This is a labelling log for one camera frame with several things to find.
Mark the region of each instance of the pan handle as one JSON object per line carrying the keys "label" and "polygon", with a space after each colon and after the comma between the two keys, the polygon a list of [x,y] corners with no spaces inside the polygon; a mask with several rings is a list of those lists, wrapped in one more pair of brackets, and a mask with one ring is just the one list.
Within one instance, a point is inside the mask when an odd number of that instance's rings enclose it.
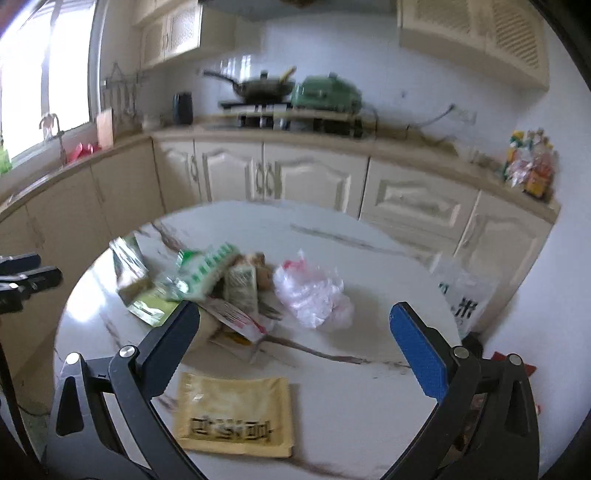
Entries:
{"label": "pan handle", "polygon": [[227,82],[230,82],[232,85],[234,85],[234,88],[238,88],[240,86],[240,84],[234,80],[231,77],[227,77],[224,74],[221,74],[219,72],[214,72],[213,70],[204,70],[203,71],[203,76],[204,77],[215,77],[221,80],[226,80]]}

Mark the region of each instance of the louvered cabinet door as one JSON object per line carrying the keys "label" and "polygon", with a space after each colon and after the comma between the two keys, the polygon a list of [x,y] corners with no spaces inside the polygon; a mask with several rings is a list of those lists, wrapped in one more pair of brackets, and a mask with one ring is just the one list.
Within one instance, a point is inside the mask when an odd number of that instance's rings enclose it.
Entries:
{"label": "louvered cabinet door", "polygon": [[[399,0],[398,21],[403,47],[421,50],[417,43],[426,35],[484,50],[486,31],[478,0]],[[432,53],[433,45],[427,48]]]}
{"label": "louvered cabinet door", "polygon": [[159,18],[142,31],[141,68],[146,69],[164,61],[166,17]]}
{"label": "louvered cabinet door", "polygon": [[201,14],[197,1],[187,2],[168,15],[166,56],[175,56],[199,48]]}
{"label": "louvered cabinet door", "polygon": [[548,88],[548,56],[544,20],[528,5],[515,0],[488,0],[489,27],[485,52],[522,76],[531,86]]}

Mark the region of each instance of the window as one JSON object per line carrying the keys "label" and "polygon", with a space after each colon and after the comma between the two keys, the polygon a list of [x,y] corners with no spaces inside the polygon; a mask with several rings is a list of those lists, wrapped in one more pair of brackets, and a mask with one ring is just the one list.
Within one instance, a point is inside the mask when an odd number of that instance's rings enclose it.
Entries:
{"label": "window", "polygon": [[90,119],[88,59],[96,0],[51,0],[0,41],[0,131],[10,156],[43,141],[41,117],[64,131]]}

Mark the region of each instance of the upper cabinet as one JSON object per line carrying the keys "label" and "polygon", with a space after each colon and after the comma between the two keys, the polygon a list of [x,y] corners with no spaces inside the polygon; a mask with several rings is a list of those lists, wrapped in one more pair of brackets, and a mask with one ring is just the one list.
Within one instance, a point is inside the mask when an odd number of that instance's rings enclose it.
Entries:
{"label": "upper cabinet", "polygon": [[549,86],[544,22],[525,0],[398,0],[400,44],[521,87]]}
{"label": "upper cabinet", "polygon": [[[138,8],[143,2],[144,0],[140,0]],[[152,13],[163,13],[151,14],[141,22],[141,25],[146,24],[142,30],[142,69],[181,54],[203,58],[233,50],[236,29],[234,16],[203,7],[197,0],[182,4],[174,0],[157,0],[155,5],[156,10]]]}

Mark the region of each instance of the round marble table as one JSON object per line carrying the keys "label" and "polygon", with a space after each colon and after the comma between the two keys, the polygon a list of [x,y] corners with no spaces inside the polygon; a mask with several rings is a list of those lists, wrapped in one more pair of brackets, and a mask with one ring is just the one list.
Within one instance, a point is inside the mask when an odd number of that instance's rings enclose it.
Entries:
{"label": "round marble table", "polygon": [[[180,371],[217,378],[286,377],[291,385],[293,457],[189,452],[208,478],[377,479],[427,420],[435,401],[423,394],[390,334],[389,311],[407,301],[450,345],[460,339],[426,269],[384,233],[312,206],[228,202],[170,215],[143,227],[136,237],[152,272],[174,262],[179,248],[202,249],[225,241],[244,253],[262,251],[274,265],[297,258],[302,250],[310,262],[337,268],[355,304],[353,327],[339,332],[305,330],[286,317],[273,331],[275,341],[262,344],[252,365],[212,343],[185,355],[165,394],[152,401],[168,426]],[[107,251],[68,300],[56,337],[56,376],[68,353],[80,352],[86,359],[112,356],[147,334],[150,327],[127,312],[115,290]],[[114,398],[108,404],[130,457],[145,465]]]}

